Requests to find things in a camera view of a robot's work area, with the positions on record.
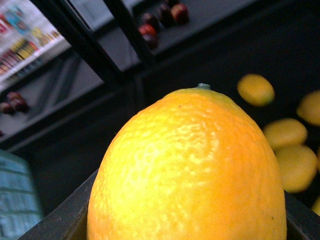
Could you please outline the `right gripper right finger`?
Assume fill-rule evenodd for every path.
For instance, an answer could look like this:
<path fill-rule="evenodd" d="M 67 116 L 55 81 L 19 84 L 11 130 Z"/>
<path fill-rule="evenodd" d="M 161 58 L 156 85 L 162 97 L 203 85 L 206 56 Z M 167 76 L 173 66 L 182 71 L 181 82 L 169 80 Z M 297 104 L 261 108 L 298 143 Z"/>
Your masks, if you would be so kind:
<path fill-rule="evenodd" d="M 284 192 L 287 240 L 320 240 L 320 217 L 288 192 Z"/>

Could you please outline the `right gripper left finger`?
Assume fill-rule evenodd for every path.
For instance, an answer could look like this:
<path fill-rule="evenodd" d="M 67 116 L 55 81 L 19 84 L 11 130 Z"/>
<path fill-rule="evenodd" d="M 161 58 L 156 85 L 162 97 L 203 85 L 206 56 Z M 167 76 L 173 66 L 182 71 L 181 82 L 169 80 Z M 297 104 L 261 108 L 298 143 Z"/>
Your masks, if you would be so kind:
<path fill-rule="evenodd" d="M 32 227 L 21 240 L 85 240 L 87 238 L 88 205 L 95 171 L 66 200 Z"/>

